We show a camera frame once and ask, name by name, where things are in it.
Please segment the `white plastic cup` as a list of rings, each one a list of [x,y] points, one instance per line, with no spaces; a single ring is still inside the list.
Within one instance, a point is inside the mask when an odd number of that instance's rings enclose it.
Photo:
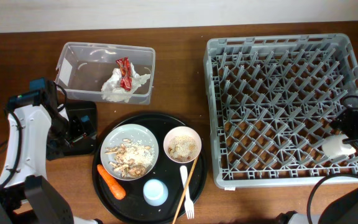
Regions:
[[[345,139],[347,139],[345,134],[328,136],[321,146],[324,154],[330,159],[335,159],[339,156],[349,156],[356,153],[353,146],[343,143]]]

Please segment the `large white napkin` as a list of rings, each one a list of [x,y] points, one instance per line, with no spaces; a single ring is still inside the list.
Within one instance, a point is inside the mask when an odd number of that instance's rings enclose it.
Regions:
[[[131,78],[131,89],[125,90],[121,87],[121,71],[119,68],[114,68],[111,77],[102,85],[102,99],[112,102],[124,101],[125,103],[128,103],[132,95],[136,93],[139,88],[145,86],[150,80],[151,74],[146,73],[144,75],[139,75],[136,72],[133,63],[131,63]]]

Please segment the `grey round plate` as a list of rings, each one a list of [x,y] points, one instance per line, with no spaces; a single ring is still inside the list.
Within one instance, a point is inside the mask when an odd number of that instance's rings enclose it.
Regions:
[[[116,179],[119,179],[119,180],[136,180],[136,179],[122,179],[117,174],[113,173],[112,170],[110,168],[108,168],[107,156],[102,155],[102,153],[105,150],[105,147],[115,146],[118,143],[121,143],[122,139],[131,139],[134,142],[142,141],[142,144],[144,144],[144,145],[153,146],[153,148],[155,149],[155,152],[157,153],[157,158],[156,158],[152,168],[147,172],[147,173],[149,173],[157,163],[158,151],[159,151],[158,142],[157,142],[156,137],[154,136],[154,134],[150,130],[148,130],[147,128],[145,128],[145,127],[143,127],[143,126],[141,126],[139,124],[124,124],[122,126],[119,126],[119,127],[115,128],[115,129],[113,129],[104,138],[104,140],[103,140],[103,142],[101,144],[101,152],[100,152],[100,159],[101,159],[101,164],[103,165],[103,167],[108,171],[108,173],[110,175],[112,175]]]

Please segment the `rice and mushroom leftovers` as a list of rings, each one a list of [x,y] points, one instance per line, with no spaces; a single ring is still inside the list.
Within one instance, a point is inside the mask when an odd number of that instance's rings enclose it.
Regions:
[[[122,179],[138,179],[144,176],[154,165],[157,153],[153,146],[122,139],[115,146],[105,147],[103,156],[107,156],[108,168]]]

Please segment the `orange carrot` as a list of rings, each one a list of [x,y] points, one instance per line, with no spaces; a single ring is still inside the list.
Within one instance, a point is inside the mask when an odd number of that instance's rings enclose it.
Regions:
[[[117,182],[117,180],[113,176],[108,173],[108,171],[103,167],[103,165],[98,164],[96,167],[99,175],[103,178],[113,196],[118,200],[122,200],[126,196],[126,191],[124,190],[124,188]]]

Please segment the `red snack wrapper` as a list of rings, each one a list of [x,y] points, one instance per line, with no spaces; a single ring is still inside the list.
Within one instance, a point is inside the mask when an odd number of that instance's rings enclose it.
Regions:
[[[132,69],[131,63],[127,57],[116,60],[121,71],[120,87],[125,91],[131,91],[132,89]]]

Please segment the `light blue cup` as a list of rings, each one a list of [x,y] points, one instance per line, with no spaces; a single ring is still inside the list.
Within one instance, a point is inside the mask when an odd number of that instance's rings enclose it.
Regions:
[[[144,184],[143,196],[147,204],[158,207],[168,198],[167,186],[160,180],[150,179]]]

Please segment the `pink bowl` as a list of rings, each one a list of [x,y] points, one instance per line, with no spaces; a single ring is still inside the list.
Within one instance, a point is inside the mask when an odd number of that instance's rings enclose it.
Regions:
[[[201,148],[199,134],[187,126],[171,129],[163,140],[163,149],[168,158],[181,164],[195,160],[200,155]]]

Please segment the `wooden chopstick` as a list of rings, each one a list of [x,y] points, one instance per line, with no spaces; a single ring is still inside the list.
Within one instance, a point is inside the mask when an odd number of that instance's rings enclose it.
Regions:
[[[193,165],[191,167],[190,173],[188,173],[188,180],[186,181],[186,186],[183,188],[183,193],[180,197],[180,202],[178,203],[177,210],[175,212],[175,216],[172,223],[176,223],[181,206],[185,204],[185,191],[189,188],[190,180],[195,170],[197,161],[198,161],[198,157],[193,161]]]

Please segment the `white plastic fork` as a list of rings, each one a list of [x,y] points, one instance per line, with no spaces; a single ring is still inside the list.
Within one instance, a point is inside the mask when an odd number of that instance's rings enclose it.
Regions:
[[[188,170],[186,166],[180,166],[180,175],[183,187],[186,186],[186,181],[188,180]],[[185,191],[185,212],[187,219],[194,219],[195,217],[195,210],[194,210],[194,203],[190,198],[190,191],[187,189]]]

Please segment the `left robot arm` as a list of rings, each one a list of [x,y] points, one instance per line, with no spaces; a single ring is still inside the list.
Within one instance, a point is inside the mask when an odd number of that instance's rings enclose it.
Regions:
[[[87,223],[48,182],[46,162],[91,154],[97,145],[92,101],[63,104],[65,89],[46,78],[8,99],[7,154],[0,175],[0,223]]]

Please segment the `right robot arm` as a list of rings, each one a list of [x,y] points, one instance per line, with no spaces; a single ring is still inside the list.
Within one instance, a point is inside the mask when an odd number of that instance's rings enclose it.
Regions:
[[[358,108],[347,107],[336,119],[330,123],[330,127],[338,129],[347,138],[341,143],[353,145],[358,153]],[[311,215],[311,204],[317,189],[327,180],[336,177],[351,177],[358,179],[356,174],[333,174],[322,178],[313,187],[307,201],[306,214],[296,211],[281,213],[274,223],[358,223],[358,188],[331,202],[321,215]]]

